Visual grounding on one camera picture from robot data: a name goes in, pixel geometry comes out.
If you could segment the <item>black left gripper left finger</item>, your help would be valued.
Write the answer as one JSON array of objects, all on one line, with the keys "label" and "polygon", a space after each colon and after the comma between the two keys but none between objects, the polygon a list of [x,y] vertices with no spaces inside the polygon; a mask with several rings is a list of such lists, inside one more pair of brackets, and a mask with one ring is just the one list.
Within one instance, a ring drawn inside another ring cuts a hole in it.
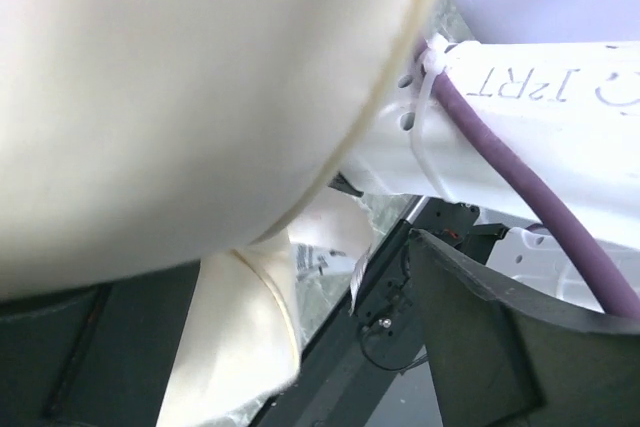
[{"label": "black left gripper left finger", "polygon": [[2,302],[2,425],[155,425],[199,271]]}]

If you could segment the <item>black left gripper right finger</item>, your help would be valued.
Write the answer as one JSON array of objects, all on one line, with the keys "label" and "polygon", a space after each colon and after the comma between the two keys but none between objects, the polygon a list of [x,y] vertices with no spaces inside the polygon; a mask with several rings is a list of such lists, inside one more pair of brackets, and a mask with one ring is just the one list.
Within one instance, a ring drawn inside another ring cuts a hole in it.
[{"label": "black left gripper right finger", "polygon": [[540,293],[430,233],[410,272],[447,426],[635,426],[639,324]]}]

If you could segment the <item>cream pillow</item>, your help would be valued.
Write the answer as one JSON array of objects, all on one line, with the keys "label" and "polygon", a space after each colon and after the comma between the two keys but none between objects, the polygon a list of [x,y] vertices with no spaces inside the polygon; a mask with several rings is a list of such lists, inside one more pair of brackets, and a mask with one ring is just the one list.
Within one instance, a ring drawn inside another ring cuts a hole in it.
[{"label": "cream pillow", "polygon": [[1,0],[2,298],[199,261],[160,424],[290,385],[288,225],[435,2]]}]

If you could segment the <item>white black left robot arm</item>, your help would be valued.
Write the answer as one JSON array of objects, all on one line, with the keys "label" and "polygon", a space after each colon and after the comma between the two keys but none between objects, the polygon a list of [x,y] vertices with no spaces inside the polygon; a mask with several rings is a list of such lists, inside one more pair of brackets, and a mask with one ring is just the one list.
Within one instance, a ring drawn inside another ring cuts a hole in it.
[{"label": "white black left robot arm", "polygon": [[639,223],[635,43],[429,49],[408,113],[347,80],[84,70],[1,86],[1,296],[201,263],[160,411],[198,425],[300,369],[294,223],[343,172],[368,192],[527,216],[538,175],[595,236]]}]

